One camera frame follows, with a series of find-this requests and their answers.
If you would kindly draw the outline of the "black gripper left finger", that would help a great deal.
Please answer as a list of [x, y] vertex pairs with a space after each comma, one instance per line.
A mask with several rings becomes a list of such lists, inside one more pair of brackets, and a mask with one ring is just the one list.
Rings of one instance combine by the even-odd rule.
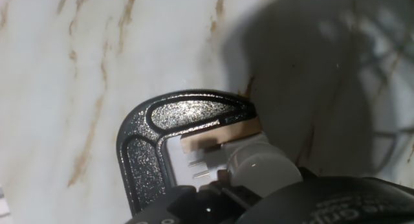
[[178, 186], [126, 224], [233, 224], [261, 197], [243, 186], [215, 181], [199, 191]]

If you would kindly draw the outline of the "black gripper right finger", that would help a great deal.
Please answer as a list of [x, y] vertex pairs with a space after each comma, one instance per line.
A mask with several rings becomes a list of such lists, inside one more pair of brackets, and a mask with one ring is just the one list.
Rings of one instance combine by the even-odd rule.
[[300, 171], [303, 181], [310, 181], [319, 178], [316, 174], [308, 170], [306, 167], [299, 167], [298, 170]]

